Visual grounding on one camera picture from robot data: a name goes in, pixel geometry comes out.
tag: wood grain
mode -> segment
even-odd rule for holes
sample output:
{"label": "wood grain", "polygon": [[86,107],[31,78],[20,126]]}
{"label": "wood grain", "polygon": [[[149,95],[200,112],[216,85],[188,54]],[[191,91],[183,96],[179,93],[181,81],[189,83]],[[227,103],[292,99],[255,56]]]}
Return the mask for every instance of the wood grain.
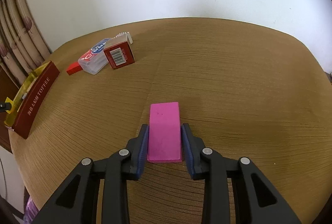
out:
{"label": "wood grain", "polygon": [[[66,68],[93,44],[130,31],[136,63],[97,75]],[[27,140],[12,150],[38,208],[84,157],[108,157],[148,122],[151,103],[178,101],[181,122],[225,157],[250,157],[303,224],[332,192],[332,88],[294,37],[222,19],[132,23],[65,43],[61,71]],[[203,182],[183,164],[147,164],[128,184],[132,223],[200,223]]]}

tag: silver screw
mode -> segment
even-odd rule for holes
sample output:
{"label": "silver screw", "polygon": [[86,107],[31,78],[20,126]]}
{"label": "silver screw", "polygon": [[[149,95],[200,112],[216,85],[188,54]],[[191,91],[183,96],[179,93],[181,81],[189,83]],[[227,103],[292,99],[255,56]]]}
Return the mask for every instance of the silver screw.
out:
{"label": "silver screw", "polygon": [[212,154],[212,149],[211,148],[203,148],[203,153],[206,155],[211,155]]}
{"label": "silver screw", "polygon": [[82,159],[81,163],[85,166],[85,165],[89,165],[91,163],[91,159],[89,158],[85,158]]}
{"label": "silver screw", "polygon": [[120,154],[121,156],[126,156],[126,155],[129,154],[129,151],[128,151],[127,149],[121,149],[121,150],[119,151],[119,154]]}
{"label": "silver screw", "polygon": [[246,158],[246,157],[241,158],[240,161],[241,161],[243,164],[245,164],[245,165],[247,165],[247,164],[250,163],[250,159],[248,159],[248,158]]}

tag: red and blue label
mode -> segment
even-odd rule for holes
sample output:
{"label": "red and blue label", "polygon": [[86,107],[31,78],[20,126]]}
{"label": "red and blue label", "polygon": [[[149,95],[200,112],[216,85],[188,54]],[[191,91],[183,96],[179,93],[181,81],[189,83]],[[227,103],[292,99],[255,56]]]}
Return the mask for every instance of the red and blue label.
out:
{"label": "red and blue label", "polygon": [[100,52],[103,51],[106,42],[108,40],[110,40],[110,39],[111,38],[106,38],[106,39],[101,40],[95,46],[93,46],[92,48],[90,48],[89,51],[87,51],[85,54],[83,54],[80,57],[80,59],[82,59],[84,61],[90,61],[90,60],[92,60],[95,57],[95,55],[97,55],[97,54],[99,54]]}

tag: purple fabric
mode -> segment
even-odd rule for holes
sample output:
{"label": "purple fabric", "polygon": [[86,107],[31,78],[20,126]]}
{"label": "purple fabric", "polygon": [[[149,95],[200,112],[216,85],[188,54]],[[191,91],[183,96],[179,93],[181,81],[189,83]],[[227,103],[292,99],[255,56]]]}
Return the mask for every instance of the purple fabric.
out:
{"label": "purple fabric", "polygon": [[35,216],[38,214],[39,210],[34,204],[34,202],[31,200],[31,197],[29,197],[29,200],[27,202],[27,206],[25,208],[25,213],[23,217],[24,224],[31,224],[34,220]]}

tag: yellow tag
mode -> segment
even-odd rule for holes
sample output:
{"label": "yellow tag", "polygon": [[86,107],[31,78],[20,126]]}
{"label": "yellow tag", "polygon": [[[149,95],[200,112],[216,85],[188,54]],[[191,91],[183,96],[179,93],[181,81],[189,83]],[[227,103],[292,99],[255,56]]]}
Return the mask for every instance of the yellow tag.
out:
{"label": "yellow tag", "polygon": [[12,105],[12,108],[13,108],[14,102],[10,98],[7,97],[5,102],[9,102]]}

